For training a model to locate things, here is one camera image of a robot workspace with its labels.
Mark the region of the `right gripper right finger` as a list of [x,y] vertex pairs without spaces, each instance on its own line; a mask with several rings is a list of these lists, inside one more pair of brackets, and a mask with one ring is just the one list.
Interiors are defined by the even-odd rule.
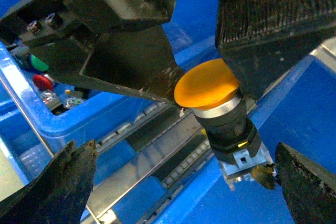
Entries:
[[335,223],[335,174],[280,142],[276,165],[295,223]]

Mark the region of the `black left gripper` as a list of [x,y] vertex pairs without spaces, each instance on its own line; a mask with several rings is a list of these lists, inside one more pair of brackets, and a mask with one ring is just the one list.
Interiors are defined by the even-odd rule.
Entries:
[[177,0],[22,0],[1,17],[59,83],[176,105],[184,74],[163,24]]

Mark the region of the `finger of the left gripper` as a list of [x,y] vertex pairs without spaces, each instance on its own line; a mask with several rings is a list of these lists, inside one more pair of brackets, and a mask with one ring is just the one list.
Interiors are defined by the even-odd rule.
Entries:
[[219,0],[216,47],[255,100],[334,36],[335,0]]

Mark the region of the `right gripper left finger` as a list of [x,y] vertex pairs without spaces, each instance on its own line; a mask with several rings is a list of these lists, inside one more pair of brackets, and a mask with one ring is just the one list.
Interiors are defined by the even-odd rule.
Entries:
[[67,143],[38,177],[1,201],[1,223],[80,223],[97,158],[94,140]]

